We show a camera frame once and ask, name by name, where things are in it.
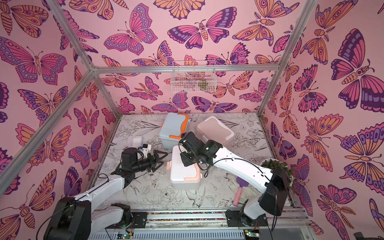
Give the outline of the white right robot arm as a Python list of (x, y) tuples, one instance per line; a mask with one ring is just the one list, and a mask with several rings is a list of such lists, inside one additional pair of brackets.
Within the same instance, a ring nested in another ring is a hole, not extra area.
[(243, 204), (243, 213), (255, 220), (263, 214), (276, 217), (282, 215), (289, 195), (288, 174), (284, 169), (271, 170), (247, 161), (224, 147), (222, 144), (198, 139), (193, 132), (182, 134), (179, 141), (180, 156), (184, 166), (204, 163), (222, 168), (257, 189), (261, 196)]

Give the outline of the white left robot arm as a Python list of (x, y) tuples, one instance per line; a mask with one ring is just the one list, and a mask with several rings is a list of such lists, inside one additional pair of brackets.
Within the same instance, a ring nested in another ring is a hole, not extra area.
[(139, 148), (123, 150), (115, 170), (106, 181), (72, 197), (63, 197), (46, 222), (44, 240), (86, 240), (89, 236), (109, 226), (131, 228), (135, 221), (131, 207), (121, 203), (111, 204), (104, 210), (98, 207), (112, 195), (125, 189), (136, 179), (136, 173), (155, 172), (168, 153), (154, 150), (144, 153)]

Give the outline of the white and peach first aid box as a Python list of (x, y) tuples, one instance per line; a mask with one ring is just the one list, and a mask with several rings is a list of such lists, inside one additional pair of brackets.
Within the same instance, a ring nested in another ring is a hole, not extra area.
[(198, 190), (203, 177), (197, 164), (185, 167), (181, 151), (185, 151), (183, 147), (174, 146), (172, 150), (172, 159), (167, 162), (167, 170), (170, 171), (170, 181), (175, 190), (191, 191)]

